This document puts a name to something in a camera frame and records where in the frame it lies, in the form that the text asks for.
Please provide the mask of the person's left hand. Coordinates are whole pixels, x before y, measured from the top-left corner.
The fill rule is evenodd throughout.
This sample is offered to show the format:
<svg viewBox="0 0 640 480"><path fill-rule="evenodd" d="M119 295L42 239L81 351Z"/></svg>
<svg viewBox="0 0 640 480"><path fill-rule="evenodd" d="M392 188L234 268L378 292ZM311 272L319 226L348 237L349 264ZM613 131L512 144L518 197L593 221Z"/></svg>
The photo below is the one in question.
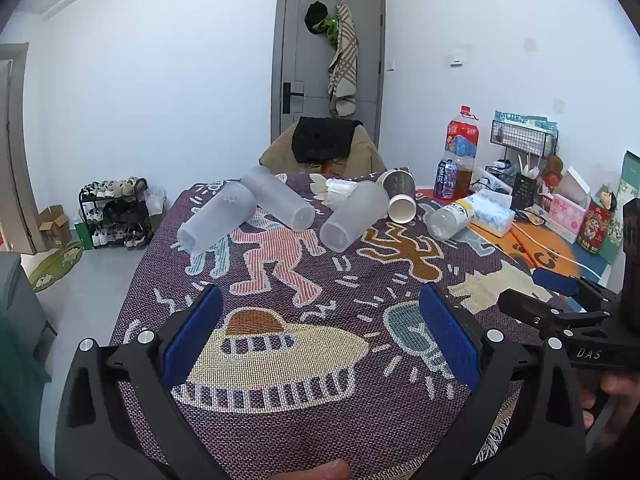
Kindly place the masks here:
<svg viewBox="0 0 640 480"><path fill-rule="evenodd" d="M275 474L268 480L350 480L352 467L346 460L332 460L332 462L317 467Z"/></svg>

